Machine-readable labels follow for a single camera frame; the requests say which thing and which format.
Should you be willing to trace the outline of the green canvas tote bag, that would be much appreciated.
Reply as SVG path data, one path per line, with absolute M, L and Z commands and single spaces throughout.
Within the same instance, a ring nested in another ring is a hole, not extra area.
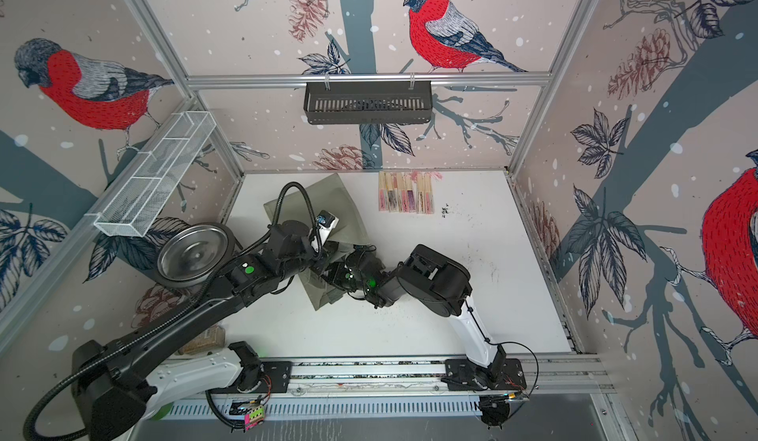
M 355 201 L 349 194 L 341 177 L 331 174 L 306 186 L 306 202 L 299 188 L 286 194 L 282 203 L 271 200 L 264 204 L 270 219 L 277 217 L 280 222 L 298 221 L 310 226 L 311 219 L 317 221 L 319 236 L 311 239 L 312 247 L 321 253 L 321 261 L 299 273 L 302 286 L 315 310 L 333 304 L 345 292 L 331 285 L 324 273 L 331 263 L 346 257 L 356 247 L 368 247 L 371 241 L 359 214 Z

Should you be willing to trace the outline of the pink wooden folding fan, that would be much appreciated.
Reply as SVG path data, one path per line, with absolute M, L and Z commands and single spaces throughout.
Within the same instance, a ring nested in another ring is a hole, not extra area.
M 378 200 L 379 200 L 379 210 L 381 212 L 388 212 L 389 211 L 389 198 L 387 196 L 385 172 L 380 172 L 378 174 Z

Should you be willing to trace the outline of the black grey wooden folding fan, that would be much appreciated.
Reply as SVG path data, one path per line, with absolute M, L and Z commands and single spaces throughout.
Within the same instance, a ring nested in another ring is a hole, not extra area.
M 390 212 L 397 212 L 399 207 L 396 194 L 395 176 L 392 173 L 387 173 L 385 175 L 385 188 L 388 201 L 388 209 Z

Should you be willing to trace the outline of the pink striped folding fan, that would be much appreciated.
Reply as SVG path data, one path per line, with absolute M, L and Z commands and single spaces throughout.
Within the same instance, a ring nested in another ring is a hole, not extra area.
M 433 197 L 433 182 L 436 178 L 439 178 L 437 172 L 424 173 L 424 185 L 422 188 L 424 192 L 424 213 L 428 215 L 434 214 L 434 197 Z

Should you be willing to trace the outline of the red blossom white folding fan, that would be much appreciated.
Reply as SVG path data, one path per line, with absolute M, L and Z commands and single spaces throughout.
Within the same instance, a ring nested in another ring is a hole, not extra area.
M 416 207 L 418 214 L 426 214 L 426 198 L 424 197 L 424 182 L 426 178 L 423 172 L 415 172 Z

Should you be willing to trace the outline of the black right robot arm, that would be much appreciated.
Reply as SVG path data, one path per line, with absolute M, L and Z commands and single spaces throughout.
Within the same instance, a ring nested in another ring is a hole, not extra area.
M 505 379 L 507 353 L 479 323 L 471 274 L 457 261 L 420 244 L 387 270 L 373 247 L 357 247 L 327 266 L 323 279 L 375 308 L 390 307 L 408 295 L 448 320 L 466 354 L 442 378 L 450 390 L 495 390 Z

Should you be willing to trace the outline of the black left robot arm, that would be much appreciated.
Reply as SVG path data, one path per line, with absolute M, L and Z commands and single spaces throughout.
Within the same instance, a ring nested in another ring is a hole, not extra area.
M 148 411 L 198 392 L 268 391 L 257 352 L 235 342 L 217 354 L 173 369 L 164 362 L 203 332 L 276 292 L 284 280 L 327 259 L 323 250 L 339 220 L 323 211 L 312 226 L 288 220 L 270 226 L 262 243 L 211 273 L 203 289 L 151 324 L 106 345 L 87 342 L 74 353 L 72 395 L 92 440 L 114 440 Z

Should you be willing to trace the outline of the brown box behind arm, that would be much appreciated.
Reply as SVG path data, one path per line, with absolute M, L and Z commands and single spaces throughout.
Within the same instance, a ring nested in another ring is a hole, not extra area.
M 226 332 L 222 326 L 214 325 L 177 350 L 181 356 L 191 356 L 221 350 L 226 346 Z

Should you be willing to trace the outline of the round steel plate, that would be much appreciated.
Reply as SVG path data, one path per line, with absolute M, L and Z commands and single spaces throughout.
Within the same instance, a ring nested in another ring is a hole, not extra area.
M 204 283 L 233 257 L 236 244 L 234 234 L 224 225 L 193 225 L 163 245 L 156 261 L 155 280 L 174 289 Z

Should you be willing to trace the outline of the pink small circuit board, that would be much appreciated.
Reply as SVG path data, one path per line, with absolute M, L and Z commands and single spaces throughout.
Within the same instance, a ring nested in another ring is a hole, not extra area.
M 258 407 L 254 407 L 254 409 L 251 409 L 246 413 L 244 417 L 244 431 L 247 432 L 262 422 L 265 421 L 266 418 L 266 408 L 263 405 L 259 405 Z

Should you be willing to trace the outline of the black right base connector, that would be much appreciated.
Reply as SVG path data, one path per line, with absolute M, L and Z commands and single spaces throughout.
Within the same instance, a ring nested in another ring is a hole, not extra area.
M 478 409 L 481 413 L 481 422 L 489 428 L 503 428 L 511 415 L 510 401 L 507 396 L 479 397 Z

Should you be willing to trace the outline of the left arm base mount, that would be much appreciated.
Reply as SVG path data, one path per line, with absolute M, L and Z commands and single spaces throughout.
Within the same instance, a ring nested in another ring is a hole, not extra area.
M 284 394 L 287 392 L 293 363 L 288 360 L 262 359 L 247 342 L 234 342 L 228 348 L 238 357 L 241 371 L 225 391 L 230 394 Z

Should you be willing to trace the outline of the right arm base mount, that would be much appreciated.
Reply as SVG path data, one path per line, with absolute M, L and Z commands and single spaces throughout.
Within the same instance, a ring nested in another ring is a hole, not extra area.
M 446 359 L 444 366 L 441 381 L 449 391 L 524 392 L 527 388 L 521 361 L 516 358 L 505 358 L 493 368 L 478 366 L 467 358 Z

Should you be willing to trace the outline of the white mesh wall shelf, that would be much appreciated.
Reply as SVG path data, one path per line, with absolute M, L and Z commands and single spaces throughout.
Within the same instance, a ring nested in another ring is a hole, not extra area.
M 136 170 L 94 226 L 108 237 L 145 236 L 215 128 L 208 111 L 175 114 L 157 143 L 137 155 Z

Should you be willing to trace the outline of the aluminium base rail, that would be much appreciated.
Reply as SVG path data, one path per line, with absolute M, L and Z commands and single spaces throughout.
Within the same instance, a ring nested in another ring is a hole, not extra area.
M 591 355 L 511 354 L 521 361 L 524 392 L 453 392 L 442 383 L 444 361 L 453 356 L 292 358 L 287 392 L 300 398 L 452 396 L 519 397 L 559 394 L 613 394 L 616 389 L 599 358 Z

